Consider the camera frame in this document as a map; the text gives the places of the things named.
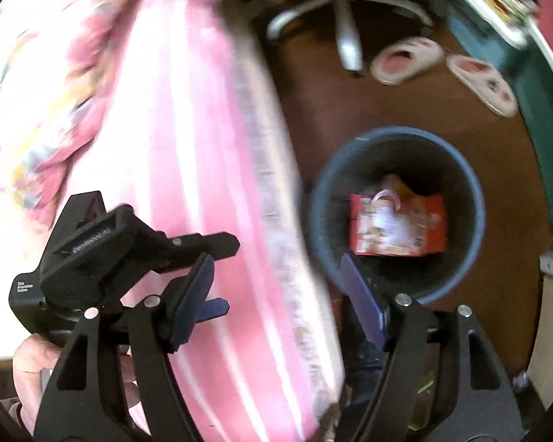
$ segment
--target trash can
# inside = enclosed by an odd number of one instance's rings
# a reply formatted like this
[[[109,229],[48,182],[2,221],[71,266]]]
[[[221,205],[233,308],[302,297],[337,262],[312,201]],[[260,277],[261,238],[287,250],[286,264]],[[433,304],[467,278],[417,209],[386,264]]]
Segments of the trash can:
[[[309,238],[326,275],[338,280],[348,251],[351,194],[397,174],[416,194],[444,198],[447,251],[423,257],[361,256],[397,292],[420,303],[439,299],[475,261],[485,228],[484,197],[473,169],[453,146],[427,131],[406,126],[375,129],[346,144],[320,174],[310,201]]]

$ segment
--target brown wooden floor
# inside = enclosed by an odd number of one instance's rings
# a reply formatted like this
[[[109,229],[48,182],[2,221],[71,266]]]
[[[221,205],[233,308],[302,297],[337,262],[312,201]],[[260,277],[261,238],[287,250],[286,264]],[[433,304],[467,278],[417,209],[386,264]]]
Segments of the brown wooden floor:
[[[413,20],[384,6],[357,2],[353,8],[367,62],[419,32]],[[261,18],[259,28],[266,21]],[[448,53],[463,52],[442,22],[432,38]],[[471,306],[508,372],[525,368],[540,301],[538,257],[553,235],[521,117],[496,116],[444,65],[399,87],[385,87],[371,76],[353,78],[338,58],[331,7],[291,23],[276,47],[264,46],[306,183],[352,137],[387,125],[431,131],[469,160],[485,193],[484,244],[466,278],[434,307]]]

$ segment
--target white slipper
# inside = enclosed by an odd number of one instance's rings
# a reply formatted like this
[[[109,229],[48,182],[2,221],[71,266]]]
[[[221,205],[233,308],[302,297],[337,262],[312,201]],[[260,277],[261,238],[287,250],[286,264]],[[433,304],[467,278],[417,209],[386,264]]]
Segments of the white slipper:
[[[504,77],[491,64],[464,55],[451,55],[446,66],[494,113],[511,117],[518,111],[516,97]]]
[[[371,74],[384,85],[398,85],[440,63],[444,55],[438,43],[414,36],[383,49],[371,63]]]

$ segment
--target silver bolt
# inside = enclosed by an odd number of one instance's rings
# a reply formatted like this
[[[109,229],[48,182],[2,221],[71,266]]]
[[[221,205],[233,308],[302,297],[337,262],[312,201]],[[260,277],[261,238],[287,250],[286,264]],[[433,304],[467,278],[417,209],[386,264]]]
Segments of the silver bolt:
[[[411,297],[403,292],[400,292],[397,296],[395,296],[395,302],[396,304],[407,308],[411,304]]]
[[[466,306],[465,304],[461,304],[457,308],[457,312],[465,318],[468,318],[470,315],[473,314],[473,311],[471,310],[471,308],[469,306]]]
[[[84,317],[87,319],[94,319],[96,316],[98,316],[97,308],[88,308],[84,311]]]
[[[159,303],[160,303],[160,297],[159,296],[156,296],[155,294],[152,295],[152,296],[148,296],[145,298],[145,300],[143,301],[143,305],[146,307],[146,308],[154,308],[156,307]]]

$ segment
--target bed sheet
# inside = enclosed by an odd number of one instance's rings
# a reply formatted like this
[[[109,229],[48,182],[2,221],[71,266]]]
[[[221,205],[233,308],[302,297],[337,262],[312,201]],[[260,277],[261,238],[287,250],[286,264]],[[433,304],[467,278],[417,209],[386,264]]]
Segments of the bed sheet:
[[[236,234],[239,255],[217,263],[210,294],[230,313],[196,326],[172,366],[205,440],[305,440],[340,390],[335,326],[303,246],[274,88],[237,1],[225,21],[218,3],[139,2],[101,132],[74,155],[62,200],[100,190],[108,208],[131,204],[169,236]],[[0,196],[3,357],[25,336],[7,307],[10,282],[45,244],[25,224]],[[124,302],[170,278],[148,274]]]

